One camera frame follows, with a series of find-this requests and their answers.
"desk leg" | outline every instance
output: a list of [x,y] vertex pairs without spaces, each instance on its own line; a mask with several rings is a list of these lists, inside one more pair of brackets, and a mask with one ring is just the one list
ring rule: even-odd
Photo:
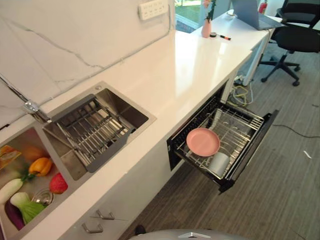
[[254,74],[256,72],[256,69],[257,69],[257,66],[259,64],[259,61],[260,61],[260,58],[261,58],[261,55],[264,53],[267,45],[268,45],[268,42],[272,36],[272,33],[274,32],[274,30],[271,30],[270,31],[270,34],[266,35],[262,40],[261,40],[261,43],[260,43],[260,46],[258,48],[258,50],[256,51],[256,54],[253,58],[253,61],[250,65],[250,68],[248,70],[248,73],[246,74],[243,82],[242,82],[242,85],[243,86],[247,86],[250,81],[253,79],[254,77]]
[[225,85],[224,91],[223,91],[221,99],[220,99],[221,102],[224,103],[224,104],[227,103],[227,101],[228,101],[228,97],[229,97],[229,94],[231,93],[232,87],[234,85],[234,81],[235,81],[235,78],[237,76],[238,70],[239,69],[236,69],[235,71],[230,73],[230,75],[228,77],[229,78],[228,82]]

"flower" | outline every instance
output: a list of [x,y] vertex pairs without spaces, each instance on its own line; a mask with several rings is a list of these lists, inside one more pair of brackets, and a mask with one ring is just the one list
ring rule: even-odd
[[204,8],[206,8],[206,9],[209,7],[210,3],[212,2],[211,10],[208,12],[208,15],[205,18],[205,19],[208,20],[208,22],[212,21],[212,19],[214,18],[214,11],[215,11],[215,6],[216,6],[216,1],[217,0],[204,0],[203,1]]

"dish rack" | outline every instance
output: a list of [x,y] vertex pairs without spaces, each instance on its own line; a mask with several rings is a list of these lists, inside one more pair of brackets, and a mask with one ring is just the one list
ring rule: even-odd
[[135,130],[93,94],[54,116],[52,121],[90,173],[120,150]]
[[214,111],[206,114],[206,118],[198,128],[207,128],[214,131],[220,139],[218,151],[229,156],[229,164],[222,176],[215,174],[208,168],[212,156],[201,157],[196,155],[188,148],[186,141],[177,145],[176,152],[221,180],[227,178],[228,173],[232,173],[234,168],[237,167],[246,147],[255,138],[263,123],[264,119],[262,117],[250,112],[243,114],[222,103],[216,103]]

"electrical outlet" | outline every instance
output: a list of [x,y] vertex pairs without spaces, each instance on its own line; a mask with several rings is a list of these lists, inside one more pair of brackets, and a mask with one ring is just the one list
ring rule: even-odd
[[168,12],[168,0],[153,0],[139,4],[141,20],[147,20]]

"grass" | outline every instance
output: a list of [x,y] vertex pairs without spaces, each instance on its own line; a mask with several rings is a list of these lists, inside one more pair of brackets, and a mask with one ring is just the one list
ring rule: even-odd
[[196,23],[199,22],[200,5],[175,6],[175,13]]

